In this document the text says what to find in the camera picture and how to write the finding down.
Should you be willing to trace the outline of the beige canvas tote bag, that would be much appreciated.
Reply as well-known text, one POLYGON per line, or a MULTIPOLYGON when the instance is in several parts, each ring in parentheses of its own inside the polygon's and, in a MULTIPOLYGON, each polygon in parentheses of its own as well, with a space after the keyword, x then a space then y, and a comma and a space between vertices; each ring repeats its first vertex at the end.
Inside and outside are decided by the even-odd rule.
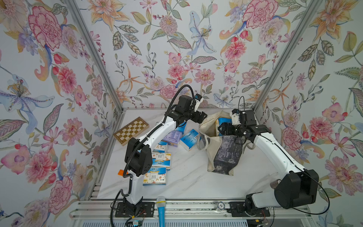
POLYGON ((199 125, 197 147, 207 153, 209 172, 233 176, 233 170, 238 165, 247 146, 244 144, 244 137, 217 135, 216 120, 221 117, 231 119, 229 113, 219 111, 208 115, 199 125))

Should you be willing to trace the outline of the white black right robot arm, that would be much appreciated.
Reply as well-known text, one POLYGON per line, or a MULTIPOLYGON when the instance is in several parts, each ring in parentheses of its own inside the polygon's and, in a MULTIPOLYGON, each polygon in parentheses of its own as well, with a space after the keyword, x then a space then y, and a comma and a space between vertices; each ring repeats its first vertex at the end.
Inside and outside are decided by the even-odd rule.
POLYGON ((253 110, 234 109, 230 117, 231 123, 222 123, 218 131, 222 135, 244 137, 253 143, 271 161, 280 180, 273 190, 247 195, 245 211, 255 212, 266 207, 292 209, 315 203, 318 174, 294 160, 267 126, 258 125, 253 110))

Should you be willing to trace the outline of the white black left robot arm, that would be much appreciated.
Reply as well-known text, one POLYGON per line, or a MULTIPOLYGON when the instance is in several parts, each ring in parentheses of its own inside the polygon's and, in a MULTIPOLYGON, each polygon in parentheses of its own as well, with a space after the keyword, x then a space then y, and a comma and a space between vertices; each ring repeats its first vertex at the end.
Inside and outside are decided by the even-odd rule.
POLYGON ((131 138, 127 144, 125 155, 124 178, 129 179, 129 189, 125 194, 121 192, 124 202, 137 205, 142 201, 141 187, 143 176, 152 167, 152 151, 159 142, 174 131, 177 127, 188 121, 201 124, 207 117, 204 112, 198 111, 203 97, 196 94, 193 97, 182 95, 176 105, 169 108, 164 118, 148 133, 140 138, 131 138))

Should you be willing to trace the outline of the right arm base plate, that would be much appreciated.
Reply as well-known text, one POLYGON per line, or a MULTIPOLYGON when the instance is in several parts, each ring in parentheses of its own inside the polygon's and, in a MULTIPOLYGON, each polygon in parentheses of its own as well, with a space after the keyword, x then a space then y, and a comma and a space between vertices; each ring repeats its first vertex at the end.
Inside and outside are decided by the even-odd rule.
POLYGON ((229 203, 230 208, 227 212, 232 217, 247 217, 247 218, 266 218, 270 217, 268 208, 256 208, 253 204, 244 201, 233 201, 229 203))

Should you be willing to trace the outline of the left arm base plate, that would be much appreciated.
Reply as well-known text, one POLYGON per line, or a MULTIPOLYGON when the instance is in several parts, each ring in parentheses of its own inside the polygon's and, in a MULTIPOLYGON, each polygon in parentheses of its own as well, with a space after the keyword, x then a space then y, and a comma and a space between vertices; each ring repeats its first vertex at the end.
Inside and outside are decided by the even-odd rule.
POLYGON ((115 209, 114 216, 116 218, 145 217, 152 218, 155 212, 154 202, 141 202, 136 205, 130 204, 128 201, 119 202, 115 209))

